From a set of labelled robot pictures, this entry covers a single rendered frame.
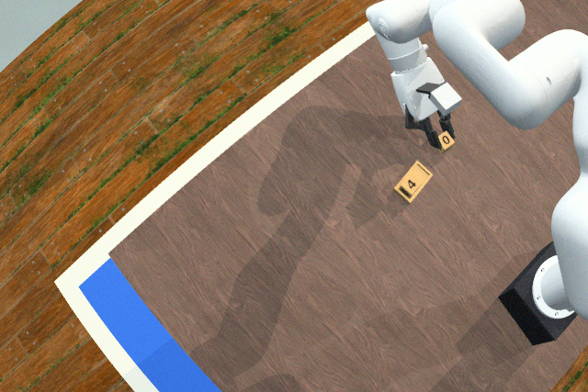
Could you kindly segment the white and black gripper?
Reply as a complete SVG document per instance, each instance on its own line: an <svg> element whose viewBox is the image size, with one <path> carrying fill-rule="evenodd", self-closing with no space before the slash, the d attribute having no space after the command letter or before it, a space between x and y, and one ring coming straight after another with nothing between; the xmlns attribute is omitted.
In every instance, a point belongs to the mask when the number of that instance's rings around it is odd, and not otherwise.
<svg viewBox="0 0 588 392"><path fill-rule="evenodd" d="M429 95L416 92L416 89L423 84L441 84L445 81L431 58L428 57L424 63L410 70L404 72L393 71L391 78L405 116L405 128L423 130L430 145L441 149L442 144L436 131L432 128L429 118L429 116L437 111L440 116L439 123L443 132L447 131L452 139L455 138L450 122L451 112L443 116L428 98ZM410 85L407 85L407 83L410 83ZM413 122L413 118L420 123Z"/></svg>

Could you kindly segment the yellow number cube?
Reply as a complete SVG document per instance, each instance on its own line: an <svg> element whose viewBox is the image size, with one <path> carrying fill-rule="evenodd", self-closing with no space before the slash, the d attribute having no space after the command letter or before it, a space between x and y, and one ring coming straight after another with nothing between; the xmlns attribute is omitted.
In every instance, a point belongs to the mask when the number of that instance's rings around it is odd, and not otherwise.
<svg viewBox="0 0 588 392"><path fill-rule="evenodd" d="M442 144L442 148L438 149L441 154L445 153L450 148L452 148L452 146L455 143L447 131L445 131L443 134L438 136L438 138L440 139L440 142Z"/></svg>
<svg viewBox="0 0 588 392"><path fill-rule="evenodd" d="M411 174L409 174L406 179L401 183L399 190L405 194L408 198L411 198L412 195L416 192L419 188L421 183L414 178Z"/></svg>

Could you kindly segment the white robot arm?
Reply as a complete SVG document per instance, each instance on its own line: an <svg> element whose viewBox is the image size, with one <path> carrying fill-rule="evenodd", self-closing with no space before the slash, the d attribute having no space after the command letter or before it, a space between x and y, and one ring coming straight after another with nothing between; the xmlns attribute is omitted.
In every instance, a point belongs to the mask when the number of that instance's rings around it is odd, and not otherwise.
<svg viewBox="0 0 588 392"><path fill-rule="evenodd" d="M538 268L533 298L546 317L576 312L588 321L588 36L556 31L507 61L498 50L524 28L520 0L385 0L369 7L366 16L394 72L427 60L429 48L416 37L433 30L452 64L518 129L536 128L573 99L581 175L553 211L557 255Z"/></svg>

